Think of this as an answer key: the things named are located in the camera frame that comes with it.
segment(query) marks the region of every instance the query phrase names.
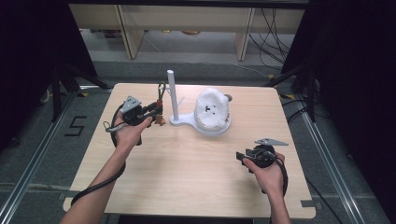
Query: human arm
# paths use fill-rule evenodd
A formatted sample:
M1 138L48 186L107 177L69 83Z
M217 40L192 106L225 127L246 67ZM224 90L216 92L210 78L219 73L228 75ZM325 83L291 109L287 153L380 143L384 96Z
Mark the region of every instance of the human arm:
M280 153L276 152L276 157L285 161L285 156ZM291 223L288 208L283 197L283 175L276 162L266 168L260 168L248 159L243 159L243 162L256 176L259 186L268 196L271 205L272 223Z
M116 132L116 150L89 187L108 180L121 169L132 149L139 141L141 133L150 125L151 120L152 118L147 118L139 125L125 126ZM122 114L118 113L114 124L117 125L122 122ZM61 223L100 223L114 185L115 181L77 200L64 215Z

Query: wooden tabletop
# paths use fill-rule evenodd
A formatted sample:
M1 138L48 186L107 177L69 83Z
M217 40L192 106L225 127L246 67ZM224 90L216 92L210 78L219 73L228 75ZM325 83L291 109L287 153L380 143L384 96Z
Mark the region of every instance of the wooden tabletop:
M166 124L152 124L142 134L143 144L135 147L117 180L106 213L189 216L269 217L267 196L253 174L235 158L235 152L254 148L264 137L286 142L275 146L286 156L289 187L285 197L292 218L312 218L314 207L290 129L273 88L176 85L179 114L194 110L199 93L215 88L230 94L231 126L217 137L205 136L191 126L173 126L170 95L163 97ZM158 85L120 83L114 87L70 190L83 190L92 182L114 151L104 121L111 121L128 95L149 105L158 98ZM71 198L64 201L64 210Z

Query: gray floor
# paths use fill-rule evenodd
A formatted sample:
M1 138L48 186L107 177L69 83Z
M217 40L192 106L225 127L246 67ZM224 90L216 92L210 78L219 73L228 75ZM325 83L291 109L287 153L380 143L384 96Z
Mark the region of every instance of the gray floor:
M104 38L103 34L82 30L99 78L109 84L117 82L154 82L158 76L166 76L166 69L176 67L178 83L189 83L188 73L199 74L195 78L197 84L215 85L249 85L260 86L269 80L270 75L279 75L281 64L268 56L260 55L257 47L249 41L247 56L243 62L236 60L233 45L233 34L200 33L185 35L173 31L148 31L145 34L137 57L127 59L123 42L120 38ZM260 37L253 35L260 43ZM281 35L280 38L289 46L293 35ZM279 84L276 88L280 94L289 94L293 78ZM60 129L51 141L43 161L35 173L29 189L13 214L10 223L58 223L64 214L63 198L76 173L85 149L89 144L97 120L102 113L108 92L90 92L87 97L77 97L66 111ZM35 154L41 139L46 134L51 120L51 101L40 106L23 129L19 138L21 144L10 147L0 154L0 202L4 202L13 186L22 176L25 167ZM284 106L288 117L298 110L293 103ZM367 223L389 223L375 196L361 176L353 160L349 159L347 149L341 137L327 118L322 105L316 106L318 128L332 157ZM75 124L84 126L80 136L67 137L76 130L69 128L76 116L85 116L76 120ZM290 123L290 130L297 148L305 176L314 184L318 192L334 210L343 223L354 223L350 220L347 210L340 200L334 184L330 180L328 170L318 153L318 148L302 116ZM317 206L317 216L310 220L297 220L294 223L337 223L334 214L319 198L318 193L310 187L311 194ZM117 223L118 216L104 216L102 223ZM255 219L255 223L268 223L265 218Z

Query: human hand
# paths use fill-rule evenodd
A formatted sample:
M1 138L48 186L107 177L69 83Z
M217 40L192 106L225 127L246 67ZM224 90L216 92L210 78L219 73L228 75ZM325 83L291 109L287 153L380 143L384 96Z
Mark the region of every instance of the human hand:
M122 150L132 150L134 146L139 142L140 135L151 123L152 117L148 117L143 122L136 126L125 125L123 128L116 132L117 148ZM121 112L119 112L114 121L114 126L123 123Z
M276 152L276 157L285 162L285 156ZM260 168L253 161L244 158L244 164L250 169L256 176L259 186L265 191L265 193L271 197L282 197L283 198L283 175L279 166L276 162L273 162L266 168Z

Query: white pole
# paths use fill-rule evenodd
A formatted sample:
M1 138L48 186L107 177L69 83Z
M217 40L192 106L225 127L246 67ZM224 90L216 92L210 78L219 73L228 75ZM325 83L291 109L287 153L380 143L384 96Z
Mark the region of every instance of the white pole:
M168 72L169 88L171 91L171 100L172 100L172 108L173 108L173 112L174 112L174 120L178 120L175 75L172 70L168 70L167 72Z

